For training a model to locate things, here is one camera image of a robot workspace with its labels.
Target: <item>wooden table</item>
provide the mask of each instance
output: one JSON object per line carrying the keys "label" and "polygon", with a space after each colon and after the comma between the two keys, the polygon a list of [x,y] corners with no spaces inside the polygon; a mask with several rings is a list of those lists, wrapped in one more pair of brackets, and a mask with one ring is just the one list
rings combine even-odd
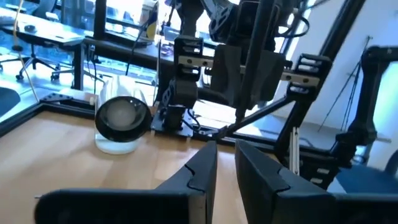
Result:
{"label": "wooden table", "polygon": [[[76,90],[61,93],[89,100]],[[67,187],[153,189],[205,143],[151,136],[123,156],[95,146],[93,121],[43,112],[0,138],[0,223],[33,223],[35,195]],[[213,223],[247,223],[236,180],[234,149],[218,146]]]}

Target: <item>chair wheel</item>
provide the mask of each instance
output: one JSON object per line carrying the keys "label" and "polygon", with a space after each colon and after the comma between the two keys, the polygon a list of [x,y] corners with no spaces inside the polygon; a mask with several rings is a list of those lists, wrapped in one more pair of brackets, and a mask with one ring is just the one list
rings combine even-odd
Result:
{"label": "chair wheel", "polygon": [[60,79],[60,75],[51,75],[51,81]]}
{"label": "chair wheel", "polygon": [[23,80],[24,79],[23,75],[16,75],[15,77],[17,78],[17,80]]}

